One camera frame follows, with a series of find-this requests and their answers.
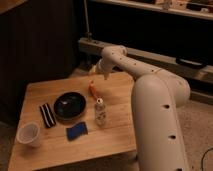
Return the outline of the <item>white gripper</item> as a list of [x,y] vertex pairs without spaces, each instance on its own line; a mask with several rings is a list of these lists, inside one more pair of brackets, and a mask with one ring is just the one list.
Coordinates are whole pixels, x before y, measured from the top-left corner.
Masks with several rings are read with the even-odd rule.
[[98,74],[102,74],[105,80],[108,79],[111,71],[112,71],[112,65],[106,61],[99,60],[98,63],[96,64],[96,72]]

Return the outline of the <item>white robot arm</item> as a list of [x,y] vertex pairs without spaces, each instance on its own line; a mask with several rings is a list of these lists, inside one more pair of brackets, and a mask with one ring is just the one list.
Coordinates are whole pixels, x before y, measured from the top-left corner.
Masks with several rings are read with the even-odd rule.
[[165,69],[127,56],[123,46],[107,46],[96,71],[108,77],[117,66],[134,79],[131,109],[140,171],[189,171],[177,108],[190,97],[188,82]]

